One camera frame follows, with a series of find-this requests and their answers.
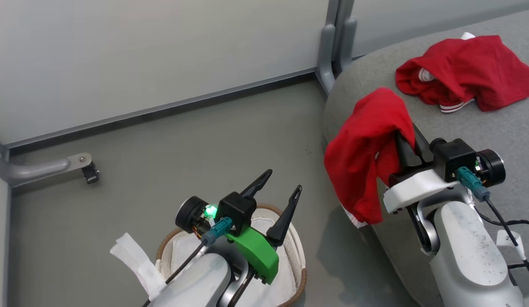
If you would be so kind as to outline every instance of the red cloth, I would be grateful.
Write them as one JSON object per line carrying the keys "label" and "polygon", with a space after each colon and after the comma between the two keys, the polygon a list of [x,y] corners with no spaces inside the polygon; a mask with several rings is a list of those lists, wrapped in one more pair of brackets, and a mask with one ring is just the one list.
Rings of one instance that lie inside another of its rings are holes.
{"label": "red cloth", "polygon": [[[421,81],[421,68],[436,80]],[[475,98],[482,111],[492,111],[529,97],[529,66],[498,35],[436,43],[398,68],[395,81],[403,93],[447,107]]]}
{"label": "red cloth", "polygon": [[360,222],[382,221],[376,177],[399,171],[394,134],[414,148],[414,129],[403,100],[381,88],[364,97],[325,150],[325,169],[341,204]]}

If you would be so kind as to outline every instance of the green plastic bracket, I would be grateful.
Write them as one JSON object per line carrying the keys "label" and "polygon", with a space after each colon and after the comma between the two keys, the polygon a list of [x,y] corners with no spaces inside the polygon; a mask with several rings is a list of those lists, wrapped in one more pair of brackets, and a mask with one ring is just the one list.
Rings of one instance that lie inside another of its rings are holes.
{"label": "green plastic bracket", "polygon": [[240,233],[239,237],[230,233],[227,233],[226,237],[235,242],[238,251],[253,266],[257,276],[267,284],[271,284],[278,274],[280,258],[263,235],[255,229],[247,227],[245,231]]}

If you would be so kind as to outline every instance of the laundry basket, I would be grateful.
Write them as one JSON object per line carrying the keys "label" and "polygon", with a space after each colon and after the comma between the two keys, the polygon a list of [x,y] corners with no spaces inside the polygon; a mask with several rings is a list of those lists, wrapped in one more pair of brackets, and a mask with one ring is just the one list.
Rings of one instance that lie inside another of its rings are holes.
{"label": "laundry basket", "polygon": [[[251,217],[251,226],[261,233],[266,233],[268,227],[272,226],[281,214],[282,211],[274,206],[259,204]],[[193,237],[196,245],[198,245],[199,241],[194,234],[187,233],[182,229],[175,229],[165,237],[159,246],[155,266],[164,278],[168,278],[177,269],[177,265],[184,261],[184,259],[176,259],[176,257],[185,257],[186,259],[188,256],[185,251],[177,252],[179,248],[174,250],[175,246],[177,246],[176,242],[179,242],[180,239],[184,239],[184,242],[186,239],[190,240],[190,237],[186,236]],[[261,282],[256,281],[249,283],[237,306],[286,307],[293,305],[303,293],[307,276],[306,261],[302,244],[293,224],[289,225],[284,244],[278,247],[276,252],[280,258],[280,265],[278,274],[272,284],[265,286]],[[255,292],[253,292],[253,295],[251,293],[246,295],[246,293],[249,293],[250,287],[259,287],[260,290],[257,291],[261,297],[255,297]]]}

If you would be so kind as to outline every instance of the gray floor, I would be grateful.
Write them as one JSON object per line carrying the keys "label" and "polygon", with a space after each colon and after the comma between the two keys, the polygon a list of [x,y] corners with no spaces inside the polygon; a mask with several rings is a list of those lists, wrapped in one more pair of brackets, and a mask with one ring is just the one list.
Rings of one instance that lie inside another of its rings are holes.
{"label": "gray floor", "polygon": [[308,283],[298,306],[414,306],[371,229],[344,216],[323,167],[323,95],[306,82],[17,156],[29,163],[90,152],[101,170],[34,183],[12,198],[9,306],[139,307],[145,292],[109,254],[124,232],[152,260],[183,200],[210,202],[274,170],[257,200],[284,208]]}

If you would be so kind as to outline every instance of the gray couch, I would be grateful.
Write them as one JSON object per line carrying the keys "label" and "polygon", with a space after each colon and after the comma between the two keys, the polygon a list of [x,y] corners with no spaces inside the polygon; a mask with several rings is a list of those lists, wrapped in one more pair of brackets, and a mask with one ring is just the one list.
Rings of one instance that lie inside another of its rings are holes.
{"label": "gray couch", "polygon": [[[356,60],[341,73],[327,100],[323,131],[330,141],[359,99],[380,86],[389,87],[404,99],[413,122],[429,141],[438,137],[463,138],[476,150],[490,148],[498,152],[505,162],[507,179],[491,188],[491,198],[506,220],[529,220],[529,99],[493,112],[483,113],[471,103],[455,113],[444,114],[438,106],[403,95],[395,87],[395,70],[405,61],[421,56],[438,41],[461,37],[464,32],[500,35],[504,44],[529,65],[529,10],[397,43]],[[379,193],[384,189],[384,185],[379,185]],[[493,217],[487,206],[478,208]],[[428,266],[430,257],[420,252],[408,214],[384,216],[385,221],[373,227],[407,290],[423,306],[442,306]],[[486,225],[486,228],[495,239],[499,227]],[[512,229],[521,233],[529,258],[529,226]],[[519,262],[514,252],[502,252],[508,264]],[[512,270],[512,274],[522,292],[529,295],[528,272],[520,268]]]}

